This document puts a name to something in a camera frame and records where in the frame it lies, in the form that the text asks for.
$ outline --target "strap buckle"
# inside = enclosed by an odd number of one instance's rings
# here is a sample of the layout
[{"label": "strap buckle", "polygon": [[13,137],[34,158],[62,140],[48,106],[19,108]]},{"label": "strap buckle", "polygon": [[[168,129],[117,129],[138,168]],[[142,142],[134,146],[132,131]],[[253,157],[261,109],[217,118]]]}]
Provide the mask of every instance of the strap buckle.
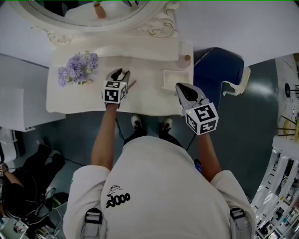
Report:
[{"label": "strap buckle", "polygon": [[102,212],[97,208],[89,209],[85,214],[85,222],[92,224],[102,224]]},{"label": "strap buckle", "polygon": [[245,213],[241,208],[232,208],[230,210],[230,216],[233,220],[245,217]]}]

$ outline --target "flower bouquet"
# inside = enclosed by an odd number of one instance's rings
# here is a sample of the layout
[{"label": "flower bouquet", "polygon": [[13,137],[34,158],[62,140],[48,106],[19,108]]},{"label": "flower bouquet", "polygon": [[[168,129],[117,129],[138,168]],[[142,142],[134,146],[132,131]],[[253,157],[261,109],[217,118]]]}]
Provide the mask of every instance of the flower bouquet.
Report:
[{"label": "flower bouquet", "polygon": [[58,69],[58,84],[65,87],[67,84],[84,85],[92,83],[98,68],[98,55],[86,51],[84,55],[75,54],[70,58],[66,67]]}]

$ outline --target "person in white shirt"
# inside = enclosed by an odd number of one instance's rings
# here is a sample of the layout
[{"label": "person in white shirt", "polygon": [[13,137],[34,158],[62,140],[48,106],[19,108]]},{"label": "person in white shirt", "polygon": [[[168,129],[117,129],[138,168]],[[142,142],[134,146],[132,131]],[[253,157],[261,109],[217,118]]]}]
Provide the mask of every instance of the person in white shirt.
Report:
[{"label": "person in white shirt", "polygon": [[[156,138],[146,136],[133,115],[135,132],[113,166],[117,108],[107,105],[91,165],[73,175],[63,225],[67,239],[230,239],[232,208],[244,210],[254,232],[253,210],[233,174],[221,170],[209,134],[198,136],[200,173],[168,134],[170,118]],[[102,213],[104,234],[84,230],[86,212],[95,207]]]}]

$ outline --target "cartoon graphic on shirt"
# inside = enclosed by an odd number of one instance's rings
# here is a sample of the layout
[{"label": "cartoon graphic on shirt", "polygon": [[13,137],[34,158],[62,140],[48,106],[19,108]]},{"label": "cartoon graphic on shirt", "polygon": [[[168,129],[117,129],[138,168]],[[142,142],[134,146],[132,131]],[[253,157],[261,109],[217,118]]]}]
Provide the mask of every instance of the cartoon graphic on shirt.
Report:
[{"label": "cartoon graphic on shirt", "polygon": [[116,205],[120,205],[120,204],[131,199],[131,196],[128,193],[126,193],[125,195],[121,194],[121,195],[112,196],[112,194],[114,194],[116,190],[123,190],[123,189],[120,188],[120,186],[118,186],[118,185],[113,185],[109,189],[107,197],[110,197],[110,199],[106,203],[106,208],[108,208],[110,206],[115,207]]}]

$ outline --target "black t-shirt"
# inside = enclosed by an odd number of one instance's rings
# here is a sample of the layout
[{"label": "black t-shirt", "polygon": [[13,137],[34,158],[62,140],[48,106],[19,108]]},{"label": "black t-shirt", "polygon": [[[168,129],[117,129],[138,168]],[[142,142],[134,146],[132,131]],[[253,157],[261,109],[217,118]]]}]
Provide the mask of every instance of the black t-shirt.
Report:
[{"label": "black t-shirt", "polygon": [[39,200],[36,193],[36,183],[29,172],[16,170],[13,174],[19,179],[23,187],[5,179],[2,189],[2,202],[5,211],[14,217],[24,218],[37,208]]}]

